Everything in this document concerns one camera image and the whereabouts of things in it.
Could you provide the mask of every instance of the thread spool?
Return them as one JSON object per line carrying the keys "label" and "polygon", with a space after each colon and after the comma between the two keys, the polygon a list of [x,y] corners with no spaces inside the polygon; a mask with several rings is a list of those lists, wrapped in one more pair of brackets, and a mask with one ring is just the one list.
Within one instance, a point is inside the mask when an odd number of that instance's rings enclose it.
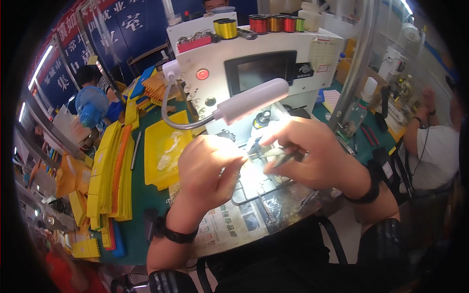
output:
{"label": "thread spool", "polygon": [[252,30],[252,18],[253,17],[258,17],[258,16],[263,16],[261,14],[250,14],[248,17],[249,17],[249,26],[251,27],[251,30]]}
{"label": "thread spool", "polygon": [[251,30],[259,35],[267,33],[267,16],[255,16],[250,18]]}
{"label": "thread spool", "polygon": [[283,29],[283,18],[279,15],[269,15],[267,17],[267,30],[269,32],[281,32]]}
{"label": "thread spool", "polygon": [[231,40],[238,37],[238,31],[236,30],[236,20],[226,19],[218,22],[220,29],[220,37],[223,40]]}
{"label": "thread spool", "polygon": [[214,27],[215,33],[217,35],[220,35],[220,26],[219,26],[218,22],[220,22],[222,20],[229,20],[229,18],[220,18],[220,19],[217,19],[217,20],[213,21],[213,27]]}
{"label": "thread spool", "polygon": [[295,32],[296,17],[284,16],[283,17],[283,31],[284,32]]}
{"label": "thread spool", "polygon": [[295,31],[304,32],[304,18],[296,18]]}

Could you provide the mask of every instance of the yellow tray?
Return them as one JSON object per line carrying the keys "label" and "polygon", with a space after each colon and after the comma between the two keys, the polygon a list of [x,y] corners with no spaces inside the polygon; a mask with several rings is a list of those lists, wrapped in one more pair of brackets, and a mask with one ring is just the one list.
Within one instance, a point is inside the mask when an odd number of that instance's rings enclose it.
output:
{"label": "yellow tray", "polygon": [[[187,124],[187,112],[181,111],[169,116],[173,122],[180,124]],[[166,124],[163,120],[147,127],[145,130],[145,150],[144,150],[144,167],[145,167],[145,184],[155,185],[158,190],[163,190],[179,182],[179,174],[177,166],[171,171],[170,167],[165,168],[163,171],[158,170],[158,162],[169,150],[174,143],[171,135],[174,131],[181,131],[182,135],[179,136],[177,147],[169,153],[171,162],[177,161],[176,157],[181,155],[182,150],[192,141],[192,134],[190,130],[177,130]]]}

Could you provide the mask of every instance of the logo sticker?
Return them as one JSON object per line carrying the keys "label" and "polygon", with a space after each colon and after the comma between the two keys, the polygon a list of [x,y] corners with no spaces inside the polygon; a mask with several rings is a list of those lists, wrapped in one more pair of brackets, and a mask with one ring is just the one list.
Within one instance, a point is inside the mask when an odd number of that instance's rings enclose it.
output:
{"label": "logo sticker", "polygon": [[295,79],[312,77],[314,70],[311,68],[309,62],[306,63],[297,63],[295,66]]}

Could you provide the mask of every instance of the hand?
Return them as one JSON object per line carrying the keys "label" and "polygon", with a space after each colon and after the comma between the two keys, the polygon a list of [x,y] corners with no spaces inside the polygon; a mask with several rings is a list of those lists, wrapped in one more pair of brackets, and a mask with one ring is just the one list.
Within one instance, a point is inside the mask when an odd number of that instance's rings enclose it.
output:
{"label": "hand", "polygon": [[435,110],[435,91],[429,86],[425,86],[422,90],[422,95],[424,97],[424,105],[429,112],[433,112]]}
{"label": "hand", "polygon": [[427,121],[428,117],[428,108],[425,105],[421,105],[418,109],[417,112],[415,112],[415,117],[420,118],[422,121]]}
{"label": "hand", "polygon": [[[342,149],[334,133],[322,122],[291,117],[273,133],[266,133],[259,144],[271,144],[276,140],[280,145],[287,142],[297,144],[309,155],[302,162],[290,160],[276,168],[269,164],[265,168],[266,173],[287,176],[312,189],[334,187],[344,193],[350,188],[349,180],[355,175],[362,178],[360,182],[367,178],[370,181],[366,168]],[[362,183],[364,189],[367,184],[369,188],[369,182]]]}
{"label": "hand", "polygon": [[200,135],[191,141],[178,161],[184,196],[193,209],[205,214],[230,200],[239,171],[246,162],[245,152],[224,137]]}

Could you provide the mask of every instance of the red button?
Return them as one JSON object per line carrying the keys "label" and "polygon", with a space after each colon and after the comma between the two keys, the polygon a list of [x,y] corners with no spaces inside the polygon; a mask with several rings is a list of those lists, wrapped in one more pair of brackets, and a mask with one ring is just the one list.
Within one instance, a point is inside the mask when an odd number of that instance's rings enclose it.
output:
{"label": "red button", "polygon": [[208,77],[208,70],[207,69],[199,69],[196,73],[197,79],[204,80]]}

